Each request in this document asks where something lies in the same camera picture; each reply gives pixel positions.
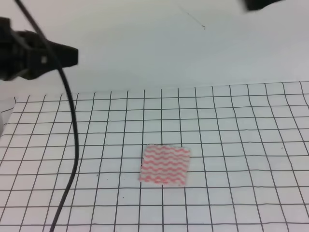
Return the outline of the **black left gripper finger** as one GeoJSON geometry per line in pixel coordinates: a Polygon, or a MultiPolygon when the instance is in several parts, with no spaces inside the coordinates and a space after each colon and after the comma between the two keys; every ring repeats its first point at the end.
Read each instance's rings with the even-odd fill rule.
{"type": "MultiPolygon", "coordinates": [[[[54,52],[57,60],[59,61],[62,68],[72,67],[78,65],[79,62],[79,50],[74,47],[55,43],[49,41],[52,51],[54,52]]],[[[37,68],[40,75],[56,70],[55,62],[52,61],[48,54],[47,48],[44,44],[39,43],[38,49],[42,51],[41,64],[37,68]]]]}

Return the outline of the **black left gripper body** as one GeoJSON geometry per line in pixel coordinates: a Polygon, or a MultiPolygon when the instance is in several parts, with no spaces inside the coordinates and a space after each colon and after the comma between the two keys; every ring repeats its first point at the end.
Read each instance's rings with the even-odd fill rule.
{"type": "Polygon", "coordinates": [[[0,79],[33,80],[52,70],[47,49],[37,33],[14,31],[8,18],[0,18],[0,79]]]}

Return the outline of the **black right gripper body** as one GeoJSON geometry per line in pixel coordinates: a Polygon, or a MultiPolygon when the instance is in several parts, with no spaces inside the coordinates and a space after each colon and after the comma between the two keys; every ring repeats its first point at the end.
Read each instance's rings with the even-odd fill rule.
{"type": "Polygon", "coordinates": [[[281,0],[243,0],[243,4],[247,11],[257,11],[279,1],[281,0]]]}

